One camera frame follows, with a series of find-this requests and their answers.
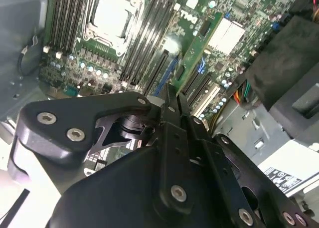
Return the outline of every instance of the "screw hole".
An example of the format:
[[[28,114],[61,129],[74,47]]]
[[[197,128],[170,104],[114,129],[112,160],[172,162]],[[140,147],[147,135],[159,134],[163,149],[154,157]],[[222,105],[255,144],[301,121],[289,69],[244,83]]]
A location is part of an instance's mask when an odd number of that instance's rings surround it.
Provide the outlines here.
[[[20,96],[20,94],[15,94],[14,96],[13,96],[13,99],[18,99],[18,97]]]
[[[79,132],[76,132],[76,131],[73,131],[72,135],[75,136],[75,137],[80,137],[81,136],[81,134]]]
[[[51,120],[52,120],[51,117],[46,116],[46,115],[44,115],[44,116],[42,117],[42,119],[45,120],[45,121],[51,121]]]
[[[175,147],[175,152],[176,152],[176,154],[180,154],[180,148],[178,148],[178,147]]]

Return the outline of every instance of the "screw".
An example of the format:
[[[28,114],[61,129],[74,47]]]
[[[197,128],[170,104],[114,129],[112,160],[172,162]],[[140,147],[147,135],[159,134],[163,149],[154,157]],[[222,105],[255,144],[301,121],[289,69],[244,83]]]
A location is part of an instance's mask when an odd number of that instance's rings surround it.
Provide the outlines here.
[[[194,122],[196,122],[197,124],[201,124],[201,121],[197,117],[194,117]]]
[[[229,144],[229,141],[225,137],[221,137],[221,140],[223,141],[223,143]]]
[[[250,227],[253,225],[253,223],[254,223],[253,218],[248,213],[248,211],[246,211],[245,209],[241,208],[241,209],[238,210],[238,214],[239,214],[240,219],[244,223],[246,223],[246,225],[248,225]]]
[[[306,221],[299,214],[296,214],[296,218],[303,226],[305,226],[305,227],[307,226]]]
[[[185,202],[187,195],[186,191],[178,186],[178,185],[173,185],[170,189],[171,195],[179,202]]]
[[[49,112],[41,112],[36,118],[38,119],[38,122],[45,125],[51,125],[56,122],[56,116]]]
[[[294,221],[294,219],[291,217],[291,215],[289,215],[287,212],[283,213],[284,218],[286,219],[286,221],[291,224],[292,226],[294,226],[296,223]]]
[[[72,141],[72,142],[81,142],[85,138],[85,134],[82,130],[77,128],[71,128],[67,131],[66,136]]]
[[[146,104],[146,101],[144,101],[143,99],[139,98],[138,101],[142,104]]]

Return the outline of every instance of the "capacitor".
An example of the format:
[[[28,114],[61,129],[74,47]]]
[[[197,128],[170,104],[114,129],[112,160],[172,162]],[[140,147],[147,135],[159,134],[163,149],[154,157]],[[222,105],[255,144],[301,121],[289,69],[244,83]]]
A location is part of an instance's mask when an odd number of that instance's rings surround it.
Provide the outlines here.
[[[208,6],[209,6],[210,8],[213,8],[213,7],[216,6],[216,2],[215,2],[214,0],[212,0],[212,1],[210,1],[210,2],[208,3]]]
[[[94,85],[94,79],[91,79],[89,82],[88,82],[88,86],[93,86]]]
[[[84,82],[80,82],[80,83],[76,86],[76,88],[77,88],[77,89],[81,89],[81,87],[83,87],[83,84],[84,84]]]

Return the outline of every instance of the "pcie slot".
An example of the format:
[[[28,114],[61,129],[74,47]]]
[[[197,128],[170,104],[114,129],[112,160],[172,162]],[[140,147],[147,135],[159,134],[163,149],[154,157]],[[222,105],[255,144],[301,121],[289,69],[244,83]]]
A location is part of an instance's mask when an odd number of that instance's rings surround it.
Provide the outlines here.
[[[198,105],[195,107],[195,109],[192,111],[192,115],[195,117],[199,117],[205,108],[210,104],[210,102],[216,97],[220,90],[219,85],[213,84],[208,92],[204,95],[204,97],[201,99],[201,101],[198,103]]]
[[[205,92],[207,85],[211,81],[211,73],[208,73],[204,79],[199,84],[199,87],[190,95],[187,102],[189,106],[192,106],[193,103],[198,99],[198,97]]]
[[[50,45],[54,44],[55,40],[55,31],[58,23],[58,16],[59,16],[59,10],[61,0],[54,0],[54,10],[53,10],[53,16],[52,16],[52,24],[51,24],[51,39],[50,39]]]
[[[72,45],[73,41],[75,39],[76,31],[77,31],[77,26],[79,24],[79,19],[80,19],[80,14],[81,14],[81,9],[83,6],[84,0],[77,0],[78,4],[76,5],[76,10],[73,13],[72,19],[73,19],[73,27],[69,31],[68,36],[67,36],[67,43],[65,45],[66,51],[71,52],[72,51]]]
[[[73,10],[74,10],[74,6],[75,6],[75,2],[76,0],[69,0],[68,2],[68,7],[67,7],[67,11],[66,11],[66,16],[64,18],[64,22],[63,24],[65,24],[65,26],[63,27],[63,31],[62,31],[62,39],[60,41],[60,47],[65,49],[65,40],[67,39],[67,34],[70,30],[70,24],[71,24],[71,19],[68,19],[71,17]]]
[[[154,85],[154,82],[155,82],[156,78],[158,77],[160,71],[162,70],[162,68],[164,67],[164,65],[166,63],[167,58],[168,58],[168,51],[164,50],[164,52],[162,53],[162,55],[161,55],[161,57],[159,59],[159,63],[156,64],[156,67],[152,71],[150,79],[148,79],[148,82],[146,83],[146,86],[145,86],[145,89],[144,89],[144,96],[147,96],[149,94],[150,89]]]
[[[187,81],[186,85],[184,86],[183,91],[189,96],[191,92],[191,88],[193,87],[194,82],[199,77],[200,73],[197,70],[194,70],[191,74],[189,80]]]
[[[131,54],[129,55],[129,57],[127,59],[127,62],[126,62],[126,65],[123,69],[123,72],[121,74],[120,80],[126,80],[131,74],[131,71],[132,71],[131,63],[134,61],[133,58],[136,55],[135,51],[137,51],[137,49],[140,45],[140,41],[142,39],[143,32],[144,32],[146,26],[148,25],[149,18],[153,14],[153,10],[157,8],[159,1],[160,0],[151,0],[151,4],[150,4],[150,7],[148,9],[148,13],[146,14],[146,16],[143,20],[142,26],[140,28],[140,31],[139,31],[137,37],[136,37],[134,45],[131,49]]]
[[[71,0],[63,0],[62,3],[62,16],[61,16],[61,22],[60,24],[66,24],[66,20],[68,19],[68,13],[69,13],[69,5],[70,5]],[[57,37],[57,46],[59,48],[62,48],[62,36],[63,36],[63,32],[65,30],[65,26],[60,26],[59,30],[58,30],[58,37]]]
[[[155,49],[158,47],[159,42],[162,36],[164,35],[165,28],[171,17],[171,11],[172,2],[168,1],[166,4],[165,11],[162,13],[161,19],[159,19],[158,25],[155,25],[156,30],[153,33],[151,40],[149,41],[147,46],[144,47],[142,53],[140,53],[140,55],[143,55],[143,57],[140,59],[140,61],[138,61],[137,65],[135,66],[135,73],[132,79],[133,83],[139,83],[141,77],[144,75],[146,68],[149,65],[149,62],[155,53]]]
[[[165,71],[163,78],[160,80],[158,87],[156,88],[154,92],[154,96],[157,97],[161,90],[163,89],[165,83],[167,83],[169,76],[173,73],[176,65],[178,65],[178,56],[170,63],[167,70]]]

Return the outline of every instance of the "wire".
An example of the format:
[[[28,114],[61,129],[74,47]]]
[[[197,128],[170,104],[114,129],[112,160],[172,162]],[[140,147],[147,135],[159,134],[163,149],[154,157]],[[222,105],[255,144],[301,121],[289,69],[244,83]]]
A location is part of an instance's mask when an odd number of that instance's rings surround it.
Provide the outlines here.
[[[8,215],[9,211],[7,211],[1,218],[0,218],[0,221],[6,216]]]
[[[17,68],[18,68],[18,71],[19,73],[24,76],[24,77],[27,77],[29,76],[30,74],[32,74],[36,69],[37,67],[31,69],[29,72],[25,73],[22,69],[22,59],[24,57],[24,55],[28,52],[28,50],[33,47],[33,46],[36,46],[39,42],[39,38],[41,38],[42,36],[44,35],[44,32],[40,32],[39,34],[35,34],[32,39],[27,43],[27,45],[22,49],[19,57],[18,57],[18,61],[17,61]]]

